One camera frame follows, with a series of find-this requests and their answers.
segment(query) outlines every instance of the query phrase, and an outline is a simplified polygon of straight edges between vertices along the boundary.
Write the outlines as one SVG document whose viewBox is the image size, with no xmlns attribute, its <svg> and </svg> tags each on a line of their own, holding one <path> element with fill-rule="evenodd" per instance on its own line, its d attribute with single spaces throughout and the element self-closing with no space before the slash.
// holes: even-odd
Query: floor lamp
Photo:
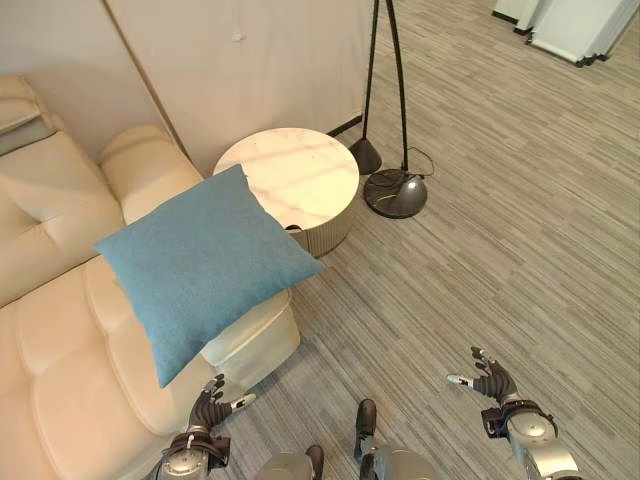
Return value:
<svg viewBox="0 0 640 480">
<path fill-rule="evenodd" d="M 427 187 L 424 184 L 423 174 L 409 172 L 409 146 L 407 141 L 407 111 L 404 94 L 404 74 L 402 71 L 402 57 L 400 55 L 400 40 L 398 39 L 398 26 L 396 22 L 393 1 L 386 0 L 387 11 L 389 12 L 389 23 L 391 35 L 393 37 L 393 48 L 396 58 L 396 69 L 398 72 L 398 88 L 400 93 L 400 115 L 402 121 L 402 148 L 403 161 L 400 168 L 382 170 L 373 173 L 364 185 L 364 199 L 367 205 L 376 213 L 388 218 L 407 218 L 420 212 L 427 202 Z M 373 31 L 371 33 L 371 53 L 369 58 L 369 76 L 367 82 L 367 96 L 364 117 L 363 138 L 358 140 L 352 147 L 351 152 L 356 157 L 358 168 L 360 165 L 375 165 L 375 157 L 378 162 L 380 155 L 373 145 L 367 140 L 367 122 L 369 116 L 369 101 L 371 96 L 371 81 L 373 70 L 373 57 L 375 53 L 375 40 L 378 18 L 379 0 L 374 3 Z M 373 168 L 375 172 L 380 167 L 380 163 Z"/>
</svg>

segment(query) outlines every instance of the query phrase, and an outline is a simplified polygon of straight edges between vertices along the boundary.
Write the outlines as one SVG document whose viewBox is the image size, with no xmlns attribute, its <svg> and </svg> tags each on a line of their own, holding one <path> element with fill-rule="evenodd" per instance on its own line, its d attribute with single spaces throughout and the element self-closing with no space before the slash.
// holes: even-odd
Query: sofa backrest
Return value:
<svg viewBox="0 0 640 480">
<path fill-rule="evenodd" d="M 99 168 L 65 132 L 0 156 L 0 307 L 95 256 L 123 226 Z"/>
</svg>

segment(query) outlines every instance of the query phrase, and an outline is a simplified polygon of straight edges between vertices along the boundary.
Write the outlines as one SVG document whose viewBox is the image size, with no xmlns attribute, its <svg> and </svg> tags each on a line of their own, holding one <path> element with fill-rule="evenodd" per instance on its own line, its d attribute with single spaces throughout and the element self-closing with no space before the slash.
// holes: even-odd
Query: cream leather sofa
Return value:
<svg viewBox="0 0 640 480">
<path fill-rule="evenodd" d="M 160 389 L 92 245 L 201 177 L 156 127 L 118 136 L 98 167 L 57 123 L 20 77 L 0 77 L 0 479 L 140 478 L 208 379 L 225 373 L 232 397 L 295 350 L 290 294 L 253 308 Z"/>
</svg>

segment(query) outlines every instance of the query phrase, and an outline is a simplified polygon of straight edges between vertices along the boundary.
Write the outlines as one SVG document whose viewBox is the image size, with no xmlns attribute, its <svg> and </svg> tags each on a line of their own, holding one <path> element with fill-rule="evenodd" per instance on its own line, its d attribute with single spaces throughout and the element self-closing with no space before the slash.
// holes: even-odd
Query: power cord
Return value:
<svg viewBox="0 0 640 480">
<path fill-rule="evenodd" d="M 418 147 L 409 147 L 409 151 L 411 150 L 415 150 L 416 152 L 422 154 L 424 157 L 427 158 L 427 160 L 429 160 L 429 163 L 431 164 L 431 171 L 429 173 L 409 173 L 407 172 L 407 175 L 410 176 L 409 180 L 411 180 L 412 178 L 415 177 L 420 177 L 421 179 L 425 179 L 425 177 L 432 177 L 435 175 L 436 173 L 436 167 L 435 167 L 435 163 L 433 162 L 433 159 L 431 158 L 431 155 L 429 155 L 428 153 L 426 153 L 425 151 L 419 149 Z M 375 185 L 376 187 L 382 187 L 382 188 L 396 188 L 398 185 L 400 185 L 402 182 L 406 182 L 408 181 L 406 176 L 401 176 L 399 178 L 394 178 L 395 175 L 391 176 L 390 174 L 383 174 L 382 172 L 378 174 L 378 176 L 384 177 L 386 179 L 389 180 L 389 183 L 378 183 L 375 181 L 371 181 L 371 183 L 373 185 Z"/>
</svg>

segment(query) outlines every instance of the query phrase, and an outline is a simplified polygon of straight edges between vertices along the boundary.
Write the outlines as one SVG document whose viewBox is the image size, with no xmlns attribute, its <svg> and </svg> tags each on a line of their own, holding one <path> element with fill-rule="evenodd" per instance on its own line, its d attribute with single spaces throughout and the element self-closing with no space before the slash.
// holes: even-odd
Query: lamp base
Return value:
<svg viewBox="0 0 640 480">
<path fill-rule="evenodd" d="M 401 169 L 382 170 L 367 179 L 364 200 L 374 212 L 384 217 L 412 217 L 427 203 L 427 187 L 414 173 Z"/>
<path fill-rule="evenodd" d="M 360 175 L 369 175 L 375 172 L 382 165 L 380 154 L 366 138 L 361 138 L 349 147 L 358 164 Z"/>
</svg>

